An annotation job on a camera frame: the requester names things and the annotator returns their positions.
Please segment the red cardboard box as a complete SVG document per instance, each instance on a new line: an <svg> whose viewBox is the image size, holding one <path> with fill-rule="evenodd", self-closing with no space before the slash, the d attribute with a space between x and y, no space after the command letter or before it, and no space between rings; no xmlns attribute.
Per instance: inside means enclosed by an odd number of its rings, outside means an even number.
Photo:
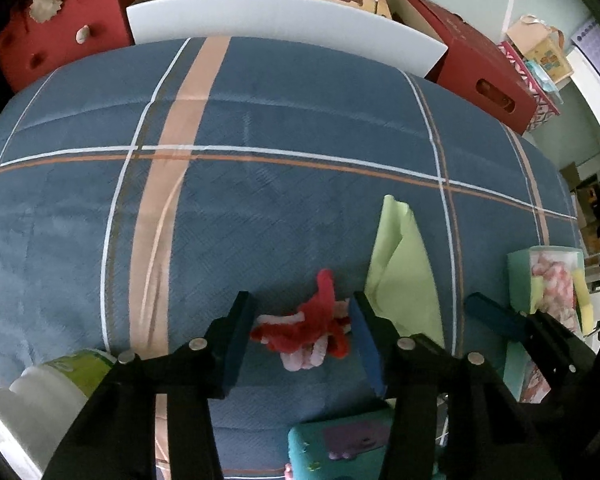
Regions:
<svg viewBox="0 0 600 480"><path fill-rule="evenodd" d="M461 16L430 0L406 0L448 47L426 79L460 96L523 134L536 102L513 65Z"/></svg>

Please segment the red felt handbag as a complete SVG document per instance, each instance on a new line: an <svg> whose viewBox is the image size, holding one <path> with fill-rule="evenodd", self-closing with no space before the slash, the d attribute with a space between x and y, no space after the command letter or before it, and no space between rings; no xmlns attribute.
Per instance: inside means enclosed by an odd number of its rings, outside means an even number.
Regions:
<svg viewBox="0 0 600 480"><path fill-rule="evenodd" d="M32 0L0 33L0 67L18 92L56 68L133 43L135 0Z"/></svg>

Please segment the blue plaid bed cover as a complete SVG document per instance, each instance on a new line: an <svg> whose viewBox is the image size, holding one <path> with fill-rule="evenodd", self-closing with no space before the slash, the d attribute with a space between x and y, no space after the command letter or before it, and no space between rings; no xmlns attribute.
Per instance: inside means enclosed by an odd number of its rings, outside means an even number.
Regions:
<svg viewBox="0 0 600 480"><path fill-rule="evenodd" d="M384 197L414 211L452 356L506 347L470 318L507 304L507 256L576 247L540 151L437 84L296 42L141 44L54 70L0 115L0 389L84 349L168 356L238 292L294 314L334 274L364 292ZM209 411L222 478L278 479L289 431L390 408L350 353L287 372L250 339Z"/></svg>

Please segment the teal shallow box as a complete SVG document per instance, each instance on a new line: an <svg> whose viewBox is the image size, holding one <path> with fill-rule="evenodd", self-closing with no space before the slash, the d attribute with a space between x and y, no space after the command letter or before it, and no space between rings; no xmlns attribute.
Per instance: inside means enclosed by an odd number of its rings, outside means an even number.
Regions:
<svg viewBox="0 0 600 480"><path fill-rule="evenodd" d="M509 303L518 312L529 313L531 310L531 257L541 250L558 250L558 252L575 252L578 257L577 268L584 271L584 257L580 249L558 246L535 246L529 249L512 252L507 256L509 277ZM576 307L580 322L580 333L583 337L580 312L576 292ZM504 368L504 382L514 397L529 404L540 403L550 392L550 385L532 361L520 342L507 345Z"/></svg>

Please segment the beige small gift bag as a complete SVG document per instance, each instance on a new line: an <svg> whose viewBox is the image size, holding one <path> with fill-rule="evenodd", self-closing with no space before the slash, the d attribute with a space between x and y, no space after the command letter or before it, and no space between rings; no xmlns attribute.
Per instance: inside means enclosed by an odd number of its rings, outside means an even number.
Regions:
<svg viewBox="0 0 600 480"><path fill-rule="evenodd" d="M554 84L573 74L565 54L566 38L559 28L524 14L509 26L506 36L527 61L537 62Z"/></svg>

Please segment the white foam board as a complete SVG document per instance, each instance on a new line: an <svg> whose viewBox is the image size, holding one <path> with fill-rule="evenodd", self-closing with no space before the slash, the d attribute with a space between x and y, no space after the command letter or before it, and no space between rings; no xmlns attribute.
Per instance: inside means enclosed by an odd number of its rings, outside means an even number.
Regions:
<svg viewBox="0 0 600 480"><path fill-rule="evenodd" d="M448 47L390 18L318 0L149 0L126 15L134 42L250 37L329 48L426 76Z"/></svg>

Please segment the white plastic bottle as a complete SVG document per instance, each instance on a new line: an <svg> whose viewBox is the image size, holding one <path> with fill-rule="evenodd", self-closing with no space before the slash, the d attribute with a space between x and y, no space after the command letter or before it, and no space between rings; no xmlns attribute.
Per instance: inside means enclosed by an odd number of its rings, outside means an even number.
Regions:
<svg viewBox="0 0 600 480"><path fill-rule="evenodd" d="M0 452L21 479L39 479L116 359L84 349L30 366L0 389Z"/></svg>

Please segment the light green cloth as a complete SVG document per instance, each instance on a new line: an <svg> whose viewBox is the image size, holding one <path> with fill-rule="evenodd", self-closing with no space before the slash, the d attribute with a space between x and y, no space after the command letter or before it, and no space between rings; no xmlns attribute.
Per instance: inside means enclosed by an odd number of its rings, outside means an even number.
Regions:
<svg viewBox="0 0 600 480"><path fill-rule="evenodd" d="M364 292L400 336L424 334L444 345L437 287L414 211L391 195L382 202Z"/></svg>

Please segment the pink white knit cloth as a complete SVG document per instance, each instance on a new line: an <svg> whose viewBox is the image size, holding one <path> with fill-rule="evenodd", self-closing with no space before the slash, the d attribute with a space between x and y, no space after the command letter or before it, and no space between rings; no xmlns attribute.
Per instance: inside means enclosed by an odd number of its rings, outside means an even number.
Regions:
<svg viewBox="0 0 600 480"><path fill-rule="evenodd" d="M574 296L575 252L541 250L531 257L531 313L548 314L570 332L580 333Z"/></svg>

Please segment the yellow sponge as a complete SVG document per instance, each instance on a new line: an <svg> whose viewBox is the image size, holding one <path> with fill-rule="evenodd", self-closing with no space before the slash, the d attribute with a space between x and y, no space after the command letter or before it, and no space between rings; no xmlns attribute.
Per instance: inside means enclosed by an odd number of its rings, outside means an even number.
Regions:
<svg viewBox="0 0 600 480"><path fill-rule="evenodd" d="M596 326L590 291L588 290L588 284L586 284L585 274L582 269L577 268L574 270L572 272L572 279L578 300L582 332L586 336L592 333Z"/></svg>

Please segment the teal plastic toy case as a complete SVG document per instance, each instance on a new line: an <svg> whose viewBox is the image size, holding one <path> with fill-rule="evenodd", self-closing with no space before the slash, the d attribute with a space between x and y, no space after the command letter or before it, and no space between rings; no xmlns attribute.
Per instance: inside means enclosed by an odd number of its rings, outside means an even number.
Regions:
<svg viewBox="0 0 600 480"><path fill-rule="evenodd" d="M436 424L385 408L304 422L288 434L287 479L443 479Z"/></svg>

